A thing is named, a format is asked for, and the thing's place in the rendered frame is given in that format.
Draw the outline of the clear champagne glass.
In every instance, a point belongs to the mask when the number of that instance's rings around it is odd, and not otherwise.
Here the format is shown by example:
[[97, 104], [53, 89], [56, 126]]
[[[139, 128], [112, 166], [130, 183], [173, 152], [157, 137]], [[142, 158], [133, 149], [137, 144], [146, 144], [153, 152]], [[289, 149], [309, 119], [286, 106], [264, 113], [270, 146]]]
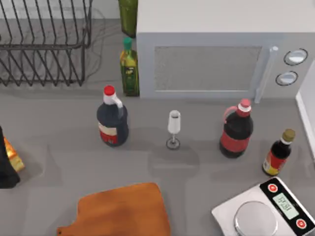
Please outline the clear champagne glass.
[[181, 114], [177, 110], [172, 110], [169, 113], [168, 120], [168, 132], [170, 138], [166, 141], [166, 146], [170, 150], [177, 150], [180, 147], [180, 141], [176, 138], [176, 135], [181, 130]]

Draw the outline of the red-capped dark sauce jug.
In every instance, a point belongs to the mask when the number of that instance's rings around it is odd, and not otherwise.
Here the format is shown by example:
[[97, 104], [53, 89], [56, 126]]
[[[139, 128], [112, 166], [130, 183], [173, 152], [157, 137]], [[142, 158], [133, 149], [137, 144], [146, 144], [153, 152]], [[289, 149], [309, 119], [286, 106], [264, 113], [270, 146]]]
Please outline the red-capped dark sauce jug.
[[110, 147], [124, 144], [129, 135], [126, 106], [116, 95], [112, 85], [103, 89], [103, 103], [98, 107], [96, 118], [101, 139]]

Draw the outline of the green-capped olive oil bottle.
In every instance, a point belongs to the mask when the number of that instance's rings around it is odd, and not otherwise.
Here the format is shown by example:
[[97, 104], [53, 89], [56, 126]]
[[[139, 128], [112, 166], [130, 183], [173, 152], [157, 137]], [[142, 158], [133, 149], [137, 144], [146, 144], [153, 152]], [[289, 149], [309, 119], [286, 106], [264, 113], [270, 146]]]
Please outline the green-capped olive oil bottle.
[[137, 52], [132, 49], [132, 39], [123, 39], [124, 49], [120, 55], [120, 69], [125, 96], [139, 96], [139, 76]]

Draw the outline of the pink-capped dark sauce jug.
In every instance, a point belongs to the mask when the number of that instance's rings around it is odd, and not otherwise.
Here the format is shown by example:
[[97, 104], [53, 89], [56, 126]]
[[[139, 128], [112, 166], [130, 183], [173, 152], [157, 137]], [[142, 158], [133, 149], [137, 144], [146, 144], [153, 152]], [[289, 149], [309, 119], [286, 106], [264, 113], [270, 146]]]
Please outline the pink-capped dark sauce jug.
[[249, 99], [241, 99], [238, 105], [225, 110], [223, 132], [220, 137], [220, 150], [225, 157], [238, 158], [246, 151], [253, 133], [251, 111]]

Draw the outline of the pale microwave oven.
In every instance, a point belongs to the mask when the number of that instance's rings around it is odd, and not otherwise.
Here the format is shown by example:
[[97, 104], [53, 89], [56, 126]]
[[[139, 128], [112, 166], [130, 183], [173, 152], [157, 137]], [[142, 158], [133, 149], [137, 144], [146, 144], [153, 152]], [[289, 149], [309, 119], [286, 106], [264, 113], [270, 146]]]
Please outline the pale microwave oven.
[[[139, 0], [140, 97], [254, 100], [272, 46], [262, 99], [293, 99], [315, 61], [315, 0]], [[300, 48], [307, 59], [285, 64]], [[288, 71], [297, 81], [277, 85]]]

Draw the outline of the wooden cutting board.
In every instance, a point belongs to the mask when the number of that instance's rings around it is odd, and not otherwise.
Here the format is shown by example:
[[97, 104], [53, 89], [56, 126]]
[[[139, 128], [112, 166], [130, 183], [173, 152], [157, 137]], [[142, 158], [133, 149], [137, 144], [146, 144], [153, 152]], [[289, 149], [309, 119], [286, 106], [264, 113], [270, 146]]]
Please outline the wooden cutting board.
[[171, 228], [158, 185], [147, 182], [82, 197], [56, 236], [171, 236]]

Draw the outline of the dark green glass bottle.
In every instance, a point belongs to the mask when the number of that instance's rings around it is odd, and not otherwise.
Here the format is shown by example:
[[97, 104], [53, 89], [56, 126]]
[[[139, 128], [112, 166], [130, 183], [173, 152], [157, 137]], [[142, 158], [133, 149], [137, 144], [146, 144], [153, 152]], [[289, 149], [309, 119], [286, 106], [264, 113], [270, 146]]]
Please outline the dark green glass bottle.
[[138, 0], [118, 0], [122, 32], [136, 37]]

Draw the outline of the small gold-capped sauce bottle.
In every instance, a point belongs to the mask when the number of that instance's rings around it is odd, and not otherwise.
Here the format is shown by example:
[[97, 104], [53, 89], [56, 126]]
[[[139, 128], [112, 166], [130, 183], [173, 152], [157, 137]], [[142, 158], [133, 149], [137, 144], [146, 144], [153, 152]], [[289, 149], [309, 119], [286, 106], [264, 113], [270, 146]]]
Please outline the small gold-capped sauce bottle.
[[269, 176], [277, 176], [280, 173], [291, 154], [291, 144], [294, 138], [295, 131], [293, 129], [286, 129], [281, 138], [272, 144], [262, 163], [264, 173]]

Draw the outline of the small microwave knob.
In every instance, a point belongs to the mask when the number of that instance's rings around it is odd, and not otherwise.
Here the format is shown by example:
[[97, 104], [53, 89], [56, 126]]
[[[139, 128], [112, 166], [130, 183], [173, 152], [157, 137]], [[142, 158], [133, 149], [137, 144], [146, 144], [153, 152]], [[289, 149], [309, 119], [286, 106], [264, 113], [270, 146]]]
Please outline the small microwave knob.
[[298, 79], [298, 74], [296, 72], [288, 71], [288, 72], [279, 74], [276, 77], [275, 82], [279, 86], [290, 86], [294, 84], [297, 81], [297, 79]]

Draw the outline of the white kitchen scale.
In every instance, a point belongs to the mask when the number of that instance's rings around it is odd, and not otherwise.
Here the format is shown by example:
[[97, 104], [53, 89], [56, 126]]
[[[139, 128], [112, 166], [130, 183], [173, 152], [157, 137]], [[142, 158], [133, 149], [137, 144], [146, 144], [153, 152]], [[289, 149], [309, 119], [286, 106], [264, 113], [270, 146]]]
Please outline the white kitchen scale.
[[272, 177], [212, 209], [224, 236], [311, 236], [315, 219]]

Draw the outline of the orange bread loaf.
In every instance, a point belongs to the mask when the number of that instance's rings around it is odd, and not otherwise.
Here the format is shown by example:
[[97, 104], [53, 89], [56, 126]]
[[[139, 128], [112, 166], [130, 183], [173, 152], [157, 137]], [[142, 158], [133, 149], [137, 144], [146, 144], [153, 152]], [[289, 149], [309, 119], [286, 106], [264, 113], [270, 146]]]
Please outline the orange bread loaf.
[[13, 169], [16, 172], [23, 170], [25, 168], [25, 165], [22, 159], [20, 158], [20, 156], [18, 155], [18, 153], [16, 152], [16, 150], [13, 148], [12, 144], [7, 140], [6, 137], [4, 137], [4, 143], [9, 161]]

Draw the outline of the large microwave knob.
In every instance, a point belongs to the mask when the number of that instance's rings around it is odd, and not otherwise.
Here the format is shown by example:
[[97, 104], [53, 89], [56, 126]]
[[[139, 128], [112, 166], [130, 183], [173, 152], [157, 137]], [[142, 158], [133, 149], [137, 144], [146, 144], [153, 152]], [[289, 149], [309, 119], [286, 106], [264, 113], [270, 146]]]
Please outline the large microwave knob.
[[296, 66], [302, 64], [307, 59], [307, 57], [307, 50], [300, 48], [287, 52], [283, 60], [287, 65]]

